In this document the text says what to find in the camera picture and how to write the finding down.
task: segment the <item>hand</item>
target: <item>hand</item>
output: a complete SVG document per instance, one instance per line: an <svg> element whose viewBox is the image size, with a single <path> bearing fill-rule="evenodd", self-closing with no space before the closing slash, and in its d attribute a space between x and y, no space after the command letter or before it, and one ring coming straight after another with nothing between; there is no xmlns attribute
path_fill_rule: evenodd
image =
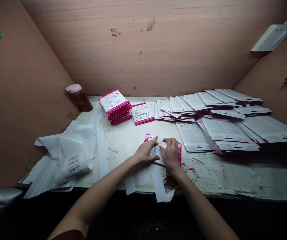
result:
<svg viewBox="0 0 287 240"><path fill-rule="evenodd" d="M145 141L139 146L137 152L133 155L133 159L137 161L136 164L142 165L160 159L157 155L150 156L149 154L152 146L158 145L157 140L158 136L151 141Z"/></svg>
<svg viewBox="0 0 287 240"><path fill-rule="evenodd" d="M162 158L167 169L173 173L179 165L179 146L178 141L175 138L165 138L162 140L167 144L167 149L164 150L162 146L160 147Z"/></svg>

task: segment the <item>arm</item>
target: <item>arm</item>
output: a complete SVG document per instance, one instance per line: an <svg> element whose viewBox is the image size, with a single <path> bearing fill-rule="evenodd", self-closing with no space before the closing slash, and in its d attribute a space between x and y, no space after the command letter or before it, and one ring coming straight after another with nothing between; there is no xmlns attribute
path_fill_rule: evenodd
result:
<svg viewBox="0 0 287 240"><path fill-rule="evenodd" d="M48 240L73 229L80 230L86 237L90 224L102 211L114 190L120 185L127 174L130 171L135 171L147 165L150 161L160 159L156 155L149 156L151 147L157 144L157 139L158 136L152 141L146 141L141 144L135 155L129 157L89 188L64 216L50 234Z"/></svg>
<svg viewBox="0 0 287 240"><path fill-rule="evenodd" d="M203 236L207 240L239 239L203 193L194 185L178 163L178 141L165 138L167 149L160 146L162 158L177 180Z"/></svg>

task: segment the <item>brown liquid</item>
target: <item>brown liquid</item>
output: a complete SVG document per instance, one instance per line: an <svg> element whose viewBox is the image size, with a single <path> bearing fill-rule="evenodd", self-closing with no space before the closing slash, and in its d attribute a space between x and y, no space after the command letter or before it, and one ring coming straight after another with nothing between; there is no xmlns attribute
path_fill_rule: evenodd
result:
<svg viewBox="0 0 287 240"><path fill-rule="evenodd" d="M74 103L80 110L84 112L90 112L93 109L91 103L89 102L87 96L84 93L80 92L71 93L71 96L73 98Z"/></svg>

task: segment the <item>white table surface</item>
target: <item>white table surface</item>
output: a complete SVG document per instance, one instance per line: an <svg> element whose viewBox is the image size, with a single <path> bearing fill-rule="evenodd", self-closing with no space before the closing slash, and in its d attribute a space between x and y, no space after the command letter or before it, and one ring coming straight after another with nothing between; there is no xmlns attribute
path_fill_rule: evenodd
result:
<svg viewBox="0 0 287 240"><path fill-rule="evenodd" d="M93 106L97 103L99 97L89 97ZM150 109L150 103L164 97L126 97L132 105L146 102ZM87 124L94 111L81 113L77 120L79 124ZM109 168L114 169L118 163L118 155L121 145L124 146L126 157L135 153L138 146L144 141L146 133L163 137L174 137L182 143L181 137L175 123L164 121L153 121L139 126L134 125L133 119L125 121L117 126L112 126L108 121L106 114L101 119L104 128L109 128L110 132L105 139ZM116 128L119 128L122 136L116 136ZM261 153L256 153L254 158L260 158ZM213 153L187 153L182 147L182 168L194 184L206 195L246 195L250 197L284 200L287 201L287 168L281 164L274 163L250 163L248 159L253 159L251 155L234 155L229 157L218 156ZM207 170L192 158L197 158L207 165L213 166L213 169ZM136 190L141 193L153 193L153 181L150 169L147 170L150 176L149 184L139 186L137 174L133 174ZM75 187L89 188L99 180L98 155L95 158L94 168L79 176ZM124 190L122 183L118 188Z"/></svg>

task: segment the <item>plastic jar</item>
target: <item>plastic jar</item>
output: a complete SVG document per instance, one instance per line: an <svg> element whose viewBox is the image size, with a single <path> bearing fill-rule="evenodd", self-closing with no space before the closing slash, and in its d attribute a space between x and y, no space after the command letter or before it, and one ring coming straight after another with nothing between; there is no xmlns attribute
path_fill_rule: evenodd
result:
<svg viewBox="0 0 287 240"><path fill-rule="evenodd" d="M87 96L81 93L82 87L80 84L72 84L66 87L66 91L70 93L74 104L84 112L90 112L93 107L89 102Z"/></svg>

